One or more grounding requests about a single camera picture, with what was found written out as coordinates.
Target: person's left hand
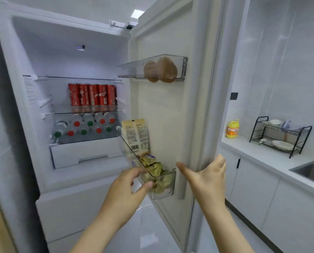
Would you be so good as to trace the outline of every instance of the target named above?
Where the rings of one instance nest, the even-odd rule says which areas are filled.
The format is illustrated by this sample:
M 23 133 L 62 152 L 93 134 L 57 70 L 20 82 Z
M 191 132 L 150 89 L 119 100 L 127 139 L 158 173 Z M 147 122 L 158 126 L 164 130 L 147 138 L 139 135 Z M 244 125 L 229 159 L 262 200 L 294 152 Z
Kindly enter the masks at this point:
M 97 219 L 106 219 L 108 222 L 111 222 L 111 226 L 116 230 L 124 226 L 134 215 L 153 185 L 153 182 L 150 181 L 142 185 L 137 192 L 133 193 L 131 191 L 133 180 L 140 174 L 147 172 L 145 168 L 124 170 L 110 186 Z

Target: floor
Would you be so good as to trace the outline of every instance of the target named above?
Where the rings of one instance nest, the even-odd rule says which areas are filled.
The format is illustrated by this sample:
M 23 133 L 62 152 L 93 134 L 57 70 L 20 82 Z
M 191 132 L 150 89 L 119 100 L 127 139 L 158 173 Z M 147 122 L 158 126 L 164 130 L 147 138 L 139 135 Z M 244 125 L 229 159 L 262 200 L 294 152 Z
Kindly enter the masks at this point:
M 256 253 L 273 253 L 237 216 L 231 214 Z M 162 219 L 155 217 L 159 215 L 153 206 L 147 205 L 142 208 L 140 253 L 181 253 Z M 198 253 L 219 253 L 205 219 Z

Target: dish rack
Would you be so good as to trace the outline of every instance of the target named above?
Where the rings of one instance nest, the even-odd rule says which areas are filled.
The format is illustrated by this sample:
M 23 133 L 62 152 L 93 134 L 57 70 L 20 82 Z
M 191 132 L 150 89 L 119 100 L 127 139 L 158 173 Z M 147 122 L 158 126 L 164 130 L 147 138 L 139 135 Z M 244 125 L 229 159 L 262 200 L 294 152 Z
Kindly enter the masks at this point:
M 290 149 L 289 147 L 285 147 L 284 145 L 277 144 L 277 142 L 281 142 L 278 139 L 265 136 L 265 131 L 267 128 L 279 131 L 281 133 L 287 133 L 287 134 L 296 136 L 296 140 L 294 144 L 292 144 L 293 145 L 292 149 Z M 277 124 L 277 125 L 271 124 L 269 122 L 268 116 L 260 116 L 256 119 L 256 123 L 254 125 L 252 135 L 249 141 L 258 142 L 260 144 L 269 146 L 276 150 L 280 150 L 284 153 L 289 153 L 289 158 L 291 158 L 293 155 L 297 153 L 301 154 L 312 128 L 313 126 L 306 126 L 306 127 L 302 127 L 302 128 L 294 129 L 294 130 L 282 129 L 280 127 L 280 124 Z

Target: fingernail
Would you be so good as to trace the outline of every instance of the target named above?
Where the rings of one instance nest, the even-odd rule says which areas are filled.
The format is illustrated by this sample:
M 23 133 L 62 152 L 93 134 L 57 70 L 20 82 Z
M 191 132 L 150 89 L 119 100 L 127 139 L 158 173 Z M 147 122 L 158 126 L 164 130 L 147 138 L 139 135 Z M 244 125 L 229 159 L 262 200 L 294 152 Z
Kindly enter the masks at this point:
M 153 186 L 154 183 L 153 183 L 152 181 L 149 181 L 149 182 L 147 182 L 147 184 L 148 184 L 148 187 L 149 187 L 149 188 L 152 188 L 152 186 Z

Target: white plate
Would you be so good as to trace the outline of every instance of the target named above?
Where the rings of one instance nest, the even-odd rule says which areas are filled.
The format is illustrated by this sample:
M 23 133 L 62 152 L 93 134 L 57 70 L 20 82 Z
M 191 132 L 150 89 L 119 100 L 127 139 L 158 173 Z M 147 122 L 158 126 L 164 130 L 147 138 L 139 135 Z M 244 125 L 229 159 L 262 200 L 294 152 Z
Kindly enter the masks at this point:
M 294 148 L 294 145 L 279 140 L 273 140 L 272 144 L 275 145 L 277 148 L 285 149 L 287 151 L 292 151 Z
M 282 123 L 280 120 L 270 120 L 269 122 L 273 125 L 279 125 Z

